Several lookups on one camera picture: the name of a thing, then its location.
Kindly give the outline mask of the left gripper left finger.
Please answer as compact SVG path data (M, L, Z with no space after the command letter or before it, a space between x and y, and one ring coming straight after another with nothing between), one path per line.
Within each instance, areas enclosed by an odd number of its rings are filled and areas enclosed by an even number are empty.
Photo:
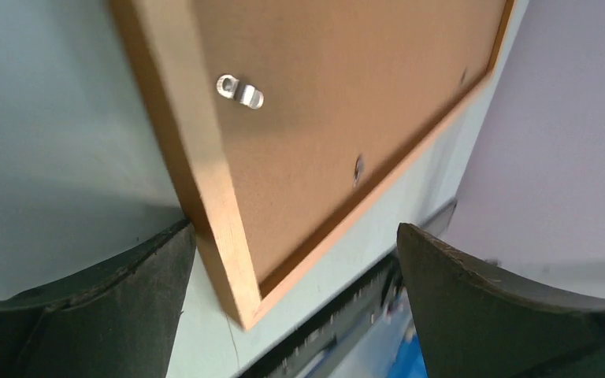
M0 377L163 377L195 259L186 220L0 301Z

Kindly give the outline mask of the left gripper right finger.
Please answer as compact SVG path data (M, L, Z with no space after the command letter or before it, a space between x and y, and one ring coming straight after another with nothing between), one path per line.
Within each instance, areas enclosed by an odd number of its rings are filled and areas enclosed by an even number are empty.
M538 283L413 224L397 250L431 377L605 377L605 299Z

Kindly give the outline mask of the brown backing board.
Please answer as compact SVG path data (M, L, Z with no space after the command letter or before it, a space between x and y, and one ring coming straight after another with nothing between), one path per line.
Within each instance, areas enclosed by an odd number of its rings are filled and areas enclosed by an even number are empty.
M264 95L213 96L259 283L485 74L504 1L194 1L206 69ZM353 188L359 154L365 171Z

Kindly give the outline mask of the silver frame turn clip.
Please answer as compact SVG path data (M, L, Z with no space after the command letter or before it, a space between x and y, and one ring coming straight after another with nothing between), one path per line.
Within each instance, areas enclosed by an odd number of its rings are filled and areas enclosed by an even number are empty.
M221 97L236 101L249 109L260 109L264 103L264 95L259 89L241 83L238 78L230 74L217 78L216 90Z

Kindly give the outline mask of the wooden picture frame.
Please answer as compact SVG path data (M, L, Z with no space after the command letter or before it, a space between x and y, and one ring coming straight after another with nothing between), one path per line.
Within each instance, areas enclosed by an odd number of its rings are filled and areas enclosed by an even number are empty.
M179 203L195 227L198 249L224 312L244 329L257 324L432 145L490 82L503 52L516 2L499 26L485 72L454 105L408 142L366 187L263 283L247 250L232 180L221 149L213 96L194 1L111 1L110 11L128 55Z

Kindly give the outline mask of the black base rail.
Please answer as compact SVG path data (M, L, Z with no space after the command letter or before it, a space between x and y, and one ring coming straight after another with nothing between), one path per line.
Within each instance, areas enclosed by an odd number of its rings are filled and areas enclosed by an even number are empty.
M402 288L399 259L389 254L239 376L329 376L398 299Z

